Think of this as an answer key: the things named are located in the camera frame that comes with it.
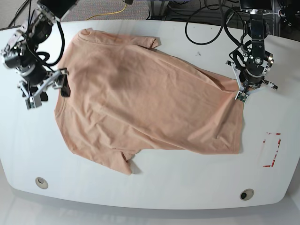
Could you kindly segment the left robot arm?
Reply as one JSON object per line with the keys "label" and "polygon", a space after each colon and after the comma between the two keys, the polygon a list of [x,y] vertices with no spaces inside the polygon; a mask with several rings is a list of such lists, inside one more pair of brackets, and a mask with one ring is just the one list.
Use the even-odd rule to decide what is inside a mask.
{"label": "left robot arm", "polygon": [[265,50],[264,40],[269,34],[269,26],[264,14],[272,10],[269,0],[241,0],[240,10],[249,15],[249,20],[242,22],[242,36],[237,40],[229,32],[227,23],[230,12],[239,16],[237,8],[230,8],[224,13],[223,28],[237,48],[229,56],[227,64],[233,69],[239,86],[237,99],[255,93],[262,84],[277,90],[274,83],[266,80],[273,63],[273,54]]}

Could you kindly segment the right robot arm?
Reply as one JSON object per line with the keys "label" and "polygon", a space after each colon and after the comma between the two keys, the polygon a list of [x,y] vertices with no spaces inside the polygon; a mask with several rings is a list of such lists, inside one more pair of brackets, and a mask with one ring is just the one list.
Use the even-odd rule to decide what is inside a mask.
{"label": "right robot arm", "polygon": [[[28,19],[9,39],[1,50],[4,66],[15,69],[22,77],[18,88],[22,91],[28,109],[37,108],[48,101],[46,90],[59,89],[63,97],[70,96],[68,70],[53,70],[62,59],[65,50],[65,36],[61,20],[77,5],[76,0],[39,0],[37,8],[29,10]],[[60,38],[60,54],[56,61],[49,62],[48,52],[39,52],[38,47],[46,41],[53,25],[57,25]]]}

